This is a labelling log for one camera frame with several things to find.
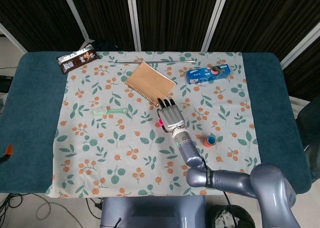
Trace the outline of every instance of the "notebook spiral binding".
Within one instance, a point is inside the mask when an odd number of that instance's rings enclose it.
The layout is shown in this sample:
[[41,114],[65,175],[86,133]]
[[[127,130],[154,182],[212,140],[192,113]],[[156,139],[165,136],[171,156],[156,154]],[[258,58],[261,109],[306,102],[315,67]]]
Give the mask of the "notebook spiral binding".
[[149,96],[145,95],[141,90],[137,89],[135,86],[128,83],[128,81],[124,82],[128,87],[131,89],[134,89],[136,92],[138,92],[140,95],[142,95],[144,98],[146,98],[148,101],[150,101],[152,104],[154,104],[156,107],[159,106],[158,102],[151,99]]

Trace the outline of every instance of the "trash can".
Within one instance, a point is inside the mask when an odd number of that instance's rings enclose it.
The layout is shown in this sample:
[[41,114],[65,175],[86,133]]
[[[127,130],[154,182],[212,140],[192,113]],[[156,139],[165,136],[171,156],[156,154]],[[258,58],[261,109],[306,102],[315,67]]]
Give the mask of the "trash can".
[[[251,215],[241,206],[231,205],[232,213],[236,219],[238,228],[255,228],[255,222]],[[215,205],[207,211],[207,224],[209,228],[234,228],[229,205]]]

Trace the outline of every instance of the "blue box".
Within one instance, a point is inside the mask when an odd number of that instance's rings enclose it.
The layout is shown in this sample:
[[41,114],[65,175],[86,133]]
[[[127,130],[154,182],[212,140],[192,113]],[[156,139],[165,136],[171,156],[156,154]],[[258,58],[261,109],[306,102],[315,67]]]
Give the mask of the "blue box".
[[197,84],[226,78],[231,71],[227,64],[221,64],[212,67],[188,70],[186,80],[188,84]]

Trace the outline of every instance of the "metal rod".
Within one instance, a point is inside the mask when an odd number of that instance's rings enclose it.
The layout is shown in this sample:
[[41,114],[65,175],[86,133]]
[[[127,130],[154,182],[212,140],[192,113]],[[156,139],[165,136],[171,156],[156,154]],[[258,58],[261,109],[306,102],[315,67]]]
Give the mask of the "metal rod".
[[194,60],[168,60],[168,61],[139,61],[139,62],[115,62],[115,65],[121,64],[141,64],[142,62],[145,63],[196,63]]

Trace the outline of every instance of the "floor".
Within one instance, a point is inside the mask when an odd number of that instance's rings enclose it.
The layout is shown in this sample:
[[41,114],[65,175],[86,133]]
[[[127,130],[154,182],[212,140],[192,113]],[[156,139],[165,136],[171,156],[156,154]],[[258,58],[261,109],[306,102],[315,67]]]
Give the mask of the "floor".
[[[0,37],[0,68],[16,67],[19,59],[23,54],[5,37]],[[13,76],[16,69],[0,69],[0,75]],[[39,194],[46,198],[49,202],[56,202],[65,206],[82,224],[83,227],[99,227],[100,221],[94,218],[88,211],[86,201],[84,199],[57,199],[49,198],[43,194]],[[0,204],[7,194],[0,193]],[[252,216],[257,228],[262,227],[261,213],[258,202],[255,199],[247,198],[239,195],[230,195],[230,202],[245,208]],[[222,195],[207,196],[207,207],[212,205],[226,205],[226,199]],[[21,206],[15,209],[9,209],[3,228],[78,228],[77,222],[62,207],[52,204],[51,214],[45,220],[37,220],[36,213],[40,205],[44,201],[32,194],[23,197]],[[100,217],[101,211],[92,206],[93,213]],[[320,180],[312,185],[311,190],[305,194],[300,194],[296,198],[296,204],[292,211],[302,228],[318,227],[320,217],[318,209],[320,207]],[[44,217],[48,213],[48,207],[45,205],[38,211],[38,216]]]

